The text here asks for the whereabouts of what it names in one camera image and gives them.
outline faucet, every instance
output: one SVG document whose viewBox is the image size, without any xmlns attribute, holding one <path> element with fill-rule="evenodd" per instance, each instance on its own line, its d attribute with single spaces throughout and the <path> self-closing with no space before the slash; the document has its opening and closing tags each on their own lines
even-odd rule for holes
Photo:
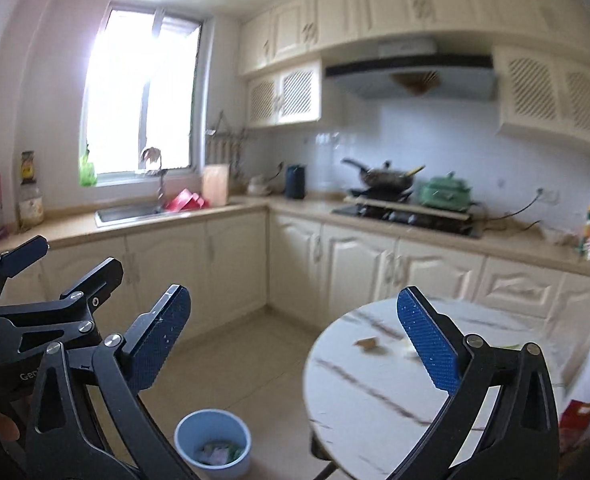
<svg viewBox="0 0 590 480">
<path fill-rule="evenodd" d="M 146 175 L 159 177 L 159 189 L 157 190 L 157 208 L 159 212 L 162 212 L 164 210 L 164 206 L 166 205 L 166 201 L 164 200 L 166 195 L 166 184 L 164 183 L 164 177 L 166 176 L 166 173 L 168 173 L 168 170 L 162 167 L 162 150 L 152 146 L 150 148 L 145 148 L 139 155 L 139 160 L 143 163 L 159 162 L 159 168 L 157 170 L 147 170 Z"/>
</svg>

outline electrical outlet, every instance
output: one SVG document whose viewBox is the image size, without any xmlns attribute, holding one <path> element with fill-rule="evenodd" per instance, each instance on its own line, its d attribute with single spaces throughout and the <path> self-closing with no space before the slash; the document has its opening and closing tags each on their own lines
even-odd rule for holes
<svg viewBox="0 0 590 480">
<path fill-rule="evenodd" d="M 537 188 L 537 192 L 541 192 L 539 198 L 537 199 L 538 202 L 542 204 L 548 205 L 557 205 L 559 204 L 559 190 L 558 189 L 546 189 L 545 187 Z"/>
</svg>

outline white tiled backsplash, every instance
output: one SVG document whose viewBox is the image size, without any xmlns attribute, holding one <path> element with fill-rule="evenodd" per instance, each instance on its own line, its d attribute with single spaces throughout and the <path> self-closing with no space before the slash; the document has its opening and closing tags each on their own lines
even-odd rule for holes
<svg viewBox="0 0 590 480">
<path fill-rule="evenodd" d="M 498 113 L 496 103 L 348 98 L 347 126 L 339 129 L 340 142 L 333 154 L 336 187 L 361 185 L 358 171 L 340 164 L 344 156 L 371 166 L 392 160 L 393 167 L 401 170 L 426 164 L 417 177 L 419 182 L 455 171 L 473 187 L 473 199 L 484 202 L 493 214 L 521 209 L 535 197 L 538 187 L 558 190 L 557 205 L 536 203 L 520 219 L 576 228 L 590 201 L 590 157 L 532 140 L 498 136 Z M 308 189 L 319 189 L 317 133 L 312 128 L 256 132 L 244 171 L 247 176 L 271 174 L 282 160 L 306 164 Z"/>
</svg>

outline kitchen sink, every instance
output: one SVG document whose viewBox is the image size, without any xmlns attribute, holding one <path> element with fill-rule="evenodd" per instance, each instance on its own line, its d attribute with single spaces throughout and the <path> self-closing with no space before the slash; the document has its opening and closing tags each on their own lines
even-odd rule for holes
<svg viewBox="0 0 590 480">
<path fill-rule="evenodd" d="M 108 209 L 100 209 L 95 213 L 95 223 L 97 224 L 97 227 L 107 227 L 174 214 L 176 213 L 161 209 L 157 202 L 124 205 Z"/>
</svg>

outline range hood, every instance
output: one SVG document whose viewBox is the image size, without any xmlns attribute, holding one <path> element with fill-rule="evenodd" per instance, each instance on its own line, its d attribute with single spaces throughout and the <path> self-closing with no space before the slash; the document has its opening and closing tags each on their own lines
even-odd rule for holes
<svg viewBox="0 0 590 480">
<path fill-rule="evenodd" d="M 489 101 L 494 95 L 491 56 L 428 54 L 384 57 L 326 68 L 326 77 L 364 99 L 431 98 Z"/>
</svg>

